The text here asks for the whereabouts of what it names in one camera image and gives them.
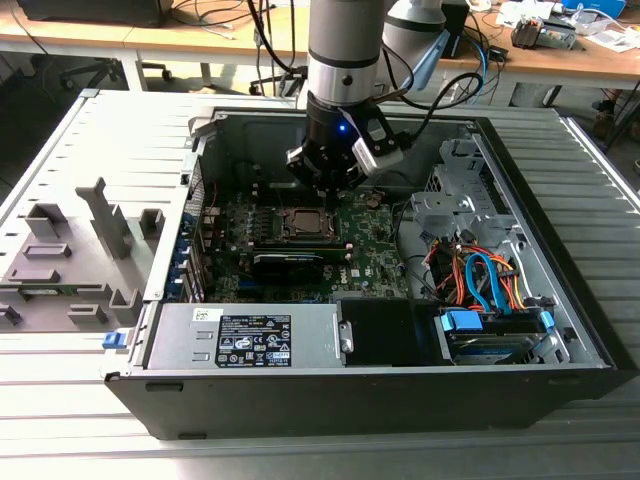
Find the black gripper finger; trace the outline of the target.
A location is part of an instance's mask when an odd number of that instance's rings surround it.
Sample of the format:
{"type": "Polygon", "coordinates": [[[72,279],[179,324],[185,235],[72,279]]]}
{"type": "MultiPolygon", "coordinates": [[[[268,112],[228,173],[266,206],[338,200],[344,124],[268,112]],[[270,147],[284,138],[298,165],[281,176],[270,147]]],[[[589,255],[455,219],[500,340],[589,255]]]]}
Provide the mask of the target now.
{"type": "Polygon", "coordinates": [[[329,200],[334,196],[328,167],[312,141],[304,140],[300,146],[287,150],[285,165],[302,185],[313,190],[320,198],[329,200]]]}
{"type": "Polygon", "coordinates": [[[353,190],[366,179],[354,158],[333,158],[329,170],[329,200],[335,202],[343,192],[353,190]]]}

